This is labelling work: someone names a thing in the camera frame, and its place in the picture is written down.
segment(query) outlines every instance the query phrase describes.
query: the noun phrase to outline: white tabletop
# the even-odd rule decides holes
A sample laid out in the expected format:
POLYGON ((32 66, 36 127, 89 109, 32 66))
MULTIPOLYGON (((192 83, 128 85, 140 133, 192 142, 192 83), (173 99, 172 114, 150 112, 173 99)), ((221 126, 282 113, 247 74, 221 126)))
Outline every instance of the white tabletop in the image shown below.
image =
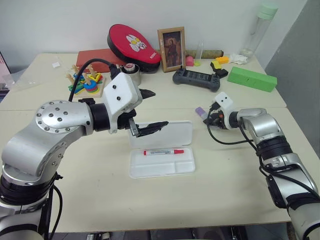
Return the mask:
MULTIPOLYGON (((294 152, 320 186, 320 161, 299 126, 284 107, 268 107, 294 152)), ((0 111, 0 151, 35 111, 0 111)), ((56 182, 63 194, 58 232, 100 232, 142 229, 243 225, 289 221, 275 207, 258 159, 249 146, 226 146, 210 138, 194 112, 185 109, 138 109, 137 122, 190 120, 196 170, 192 174, 155 178, 129 177, 131 147, 125 130, 82 137, 68 147, 56 182), (88 153, 86 148, 94 148, 88 153)), ((223 141, 238 141, 238 130, 214 130, 223 141)), ((52 222, 58 201, 54 198, 52 222)))
MULTIPOLYGON (((29 68, 22 75, 23 81, 41 83, 34 87, 19 90, 17 87, 11 90, 0 104, 1 110, 36 110, 38 107, 51 100, 67 100, 69 98, 69 80, 65 77, 72 64, 77 62, 76 53, 42 53, 39 54, 29 68), (60 67, 53 68, 52 63, 59 62, 60 67)), ((211 59, 203 59, 199 67, 187 67, 187 69, 212 74, 211 59)), ((255 57, 245 65, 235 63, 223 64, 222 67, 231 71, 232 67, 240 67, 258 73, 265 73, 255 57)), ((209 107, 214 97, 221 91, 232 96, 233 101, 240 108, 266 108, 286 107, 286 103, 276 89, 272 92, 242 86, 228 82, 228 77, 220 80, 220 89, 217 93, 207 88, 180 84, 174 84, 172 76, 175 72, 164 73, 161 67, 155 74, 141 74, 141 89, 149 89, 156 93, 137 109, 186 109, 197 107, 209 107)))

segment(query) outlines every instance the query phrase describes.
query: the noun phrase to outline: water bottle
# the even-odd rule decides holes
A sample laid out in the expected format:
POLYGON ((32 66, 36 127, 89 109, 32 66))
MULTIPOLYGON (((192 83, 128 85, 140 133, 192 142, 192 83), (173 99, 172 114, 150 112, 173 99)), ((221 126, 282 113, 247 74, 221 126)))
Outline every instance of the water bottle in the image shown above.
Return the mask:
POLYGON ((240 50, 241 55, 248 57, 248 59, 254 55, 277 10, 277 5, 272 2, 265 2, 261 5, 248 40, 240 50))

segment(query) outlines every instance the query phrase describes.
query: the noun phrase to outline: wooden picture frame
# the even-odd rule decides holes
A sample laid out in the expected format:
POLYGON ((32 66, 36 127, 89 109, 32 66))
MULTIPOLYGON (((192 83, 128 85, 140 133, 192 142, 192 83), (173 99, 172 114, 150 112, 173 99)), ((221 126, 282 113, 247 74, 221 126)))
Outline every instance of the wooden picture frame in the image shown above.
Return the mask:
POLYGON ((158 39, 163 72, 172 72, 186 67, 185 28, 158 29, 158 39))

